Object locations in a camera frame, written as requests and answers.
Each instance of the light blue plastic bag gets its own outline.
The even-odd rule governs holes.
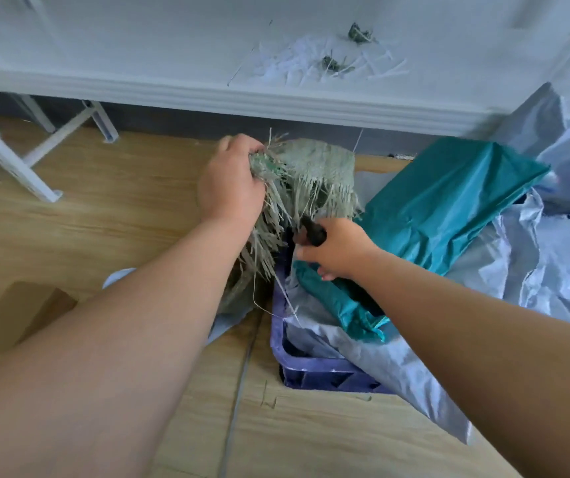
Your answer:
[[[392,179],[356,222],[380,248],[444,275],[480,230],[549,171],[497,143],[443,137]],[[356,340],[397,334],[385,315],[367,310],[344,282],[322,281],[295,262],[302,287]]]

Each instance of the purple basket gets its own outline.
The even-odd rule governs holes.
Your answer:
[[[279,255],[276,262],[276,278],[285,287],[289,275],[293,244]],[[283,384],[293,389],[317,389],[320,391],[345,391],[349,393],[394,394],[376,379],[354,366],[346,359],[323,359],[305,356],[296,349],[285,334],[287,301],[281,288],[274,285],[272,298],[272,332],[270,346],[281,365]]]

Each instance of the forearm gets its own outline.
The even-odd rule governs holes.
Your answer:
[[[3,357],[0,472],[141,475],[249,231],[199,225]]]
[[[570,324],[379,250],[356,280],[472,423],[526,476],[570,474]]]

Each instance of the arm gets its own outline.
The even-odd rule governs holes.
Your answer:
[[[570,476],[570,324],[485,296],[320,220],[297,256],[363,287],[449,396],[525,477]]]
[[[248,136],[224,138],[183,240],[0,360],[0,476],[142,476],[263,206]]]

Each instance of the person's left hand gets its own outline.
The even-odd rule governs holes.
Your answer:
[[[244,134],[225,136],[198,186],[201,220],[224,219],[251,229],[263,209],[265,184],[252,177],[249,154],[263,149]]]

